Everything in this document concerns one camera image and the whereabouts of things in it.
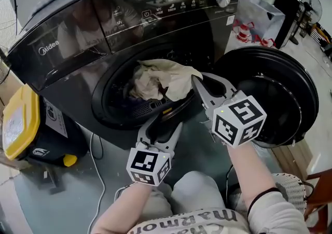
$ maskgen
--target trash bin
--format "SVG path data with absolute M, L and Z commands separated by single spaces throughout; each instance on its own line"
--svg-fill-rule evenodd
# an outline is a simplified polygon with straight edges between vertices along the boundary
M 80 127 L 28 85 L 4 109 L 2 134 L 11 160 L 70 167 L 88 151 Z

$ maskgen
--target white cube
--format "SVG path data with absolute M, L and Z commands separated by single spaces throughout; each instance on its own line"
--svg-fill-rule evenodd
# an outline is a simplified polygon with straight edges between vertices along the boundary
M 258 137 L 266 117 L 265 111 L 251 95 L 216 108 L 212 132 L 231 147 L 238 147 Z
M 133 182 L 158 186 L 171 169 L 171 155 L 132 148 L 127 172 Z

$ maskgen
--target white label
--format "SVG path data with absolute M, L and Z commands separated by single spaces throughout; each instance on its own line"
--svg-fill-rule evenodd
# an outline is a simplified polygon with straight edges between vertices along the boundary
M 226 25 L 233 24 L 233 22 L 234 22 L 234 18 L 235 18 L 235 15 L 234 15 L 234 16 L 229 16 L 228 19 L 227 19 L 227 23 L 226 23 Z
M 45 124 L 48 127 L 51 127 L 54 131 L 57 131 L 59 134 L 68 138 L 62 112 L 54 107 L 48 100 L 44 99 L 44 101 L 46 106 Z
M 23 132 L 23 106 L 19 107 L 5 123 L 3 131 L 3 148 L 7 149 Z

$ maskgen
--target leg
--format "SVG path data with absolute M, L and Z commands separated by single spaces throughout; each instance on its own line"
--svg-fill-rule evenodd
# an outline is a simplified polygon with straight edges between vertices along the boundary
M 138 223 L 173 215 L 171 205 L 165 198 L 171 191 L 171 187 L 163 183 L 160 184 L 158 189 L 154 189 L 144 206 Z
M 198 171 L 187 173 L 174 185 L 171 205 L 174 214 L 206 208 L 225 208 L 215 181 Z

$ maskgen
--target towel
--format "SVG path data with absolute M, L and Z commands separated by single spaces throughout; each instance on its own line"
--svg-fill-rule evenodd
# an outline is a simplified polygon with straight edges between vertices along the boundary
M 144 100 L 161 100 L 161 88 L 167 88 L 166 97 L 172 101 L 184 99 L 191 87 L 191 76 L 203 79 L 200 72 L 191 66 L 183 66 L 165 59 L 139 61 L 140 68 L 134 73 L 134 88 L 130 95 Z

